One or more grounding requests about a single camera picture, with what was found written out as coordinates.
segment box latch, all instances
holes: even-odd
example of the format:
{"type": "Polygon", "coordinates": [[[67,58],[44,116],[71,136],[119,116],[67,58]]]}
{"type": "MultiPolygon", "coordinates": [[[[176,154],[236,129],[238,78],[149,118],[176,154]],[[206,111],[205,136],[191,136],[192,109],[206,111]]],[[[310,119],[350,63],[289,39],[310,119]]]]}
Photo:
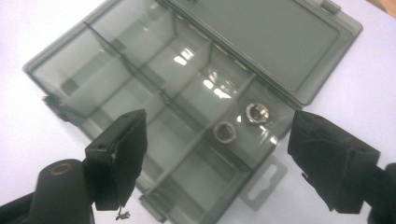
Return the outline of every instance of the box latch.
{"type": "Polygon", "coordinates": [[[340,6],[330,0],[324,0],[320,6],[333,15],[337,14],[341,10],[340,6]]]}

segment plastic storage box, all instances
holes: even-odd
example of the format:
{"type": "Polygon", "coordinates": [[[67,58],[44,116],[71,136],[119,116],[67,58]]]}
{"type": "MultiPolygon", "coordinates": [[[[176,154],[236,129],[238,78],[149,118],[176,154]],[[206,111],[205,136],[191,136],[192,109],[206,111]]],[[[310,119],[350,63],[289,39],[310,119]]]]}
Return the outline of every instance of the plastic storage box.
{"type": "Polygon", "coordinates": [[[145,108],[142,204],[214,223],[360,30],[330,1],[108,1],[24,69],[90,138],[145,108]]]}

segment metal ring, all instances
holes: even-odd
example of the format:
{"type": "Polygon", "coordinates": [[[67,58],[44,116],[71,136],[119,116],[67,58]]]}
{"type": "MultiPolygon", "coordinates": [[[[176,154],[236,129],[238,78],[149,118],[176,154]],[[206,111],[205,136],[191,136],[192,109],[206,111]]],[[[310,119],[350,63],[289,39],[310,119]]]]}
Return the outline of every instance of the metal ring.
{"type": "Polygon", "coordinates": [[[227,121],[219,122],[213,129],[213,134],[222,144],[229,144],[236,138],[235,127],[227,121]]]}
{"type": "Polygon", "coordinates": [[[267,107],[259,103],[249,104],[246,113],[247,120],[256,124],[265,123],[270,117],[267,107]]]}
{"type": "Polygon", "coordinates": [[[69,162],[65,162],[62,164],[58,164],[55,167],[52,167],[52,169],[50,169],[50,173],[52,175],[63,175],[67,172],[69,172],[72,169],[72,164],[70,164],[69,162]]]}

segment box lid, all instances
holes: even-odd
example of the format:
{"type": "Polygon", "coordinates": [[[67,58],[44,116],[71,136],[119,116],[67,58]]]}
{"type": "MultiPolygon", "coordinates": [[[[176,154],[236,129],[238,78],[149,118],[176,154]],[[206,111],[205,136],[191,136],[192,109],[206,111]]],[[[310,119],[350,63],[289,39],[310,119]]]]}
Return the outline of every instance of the box lid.
{"type": "Polygon", "coordinates": [[[312,101],[362,29],[327,0],[169,2],[301,105],[312,101]]]}

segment white table surface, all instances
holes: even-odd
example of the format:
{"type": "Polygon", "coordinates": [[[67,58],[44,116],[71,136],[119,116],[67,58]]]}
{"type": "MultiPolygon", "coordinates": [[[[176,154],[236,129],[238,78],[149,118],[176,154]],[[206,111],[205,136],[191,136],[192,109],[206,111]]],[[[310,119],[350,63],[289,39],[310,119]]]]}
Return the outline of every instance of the white table surface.
{"type": "MultiPolygon", "coordinates": [[[[381,151],[378,165],[396,162],[396,20],[363,0],[334,0],[364,30],[304,108],[336,123],[381,151]]],[[[21,68],[78,23],[101,0],[24,0],[0,3],[0,204],[35,189],[38,173],[63,159],[83,160],[90,141],[57,119],[41,101],[44,92],[21,68]]],[[[287,135],[275,155],[288,172],[258,212],[236,199],[219,223],[366,223],[360,215],[329,212],[301,170],[287,155],[287,135]]],[[[141,207],[136,190],[125,223],[156,223],[141,207]]],[[[95,213],[96,223],[115,221],[117,212],[95,213]]]]}

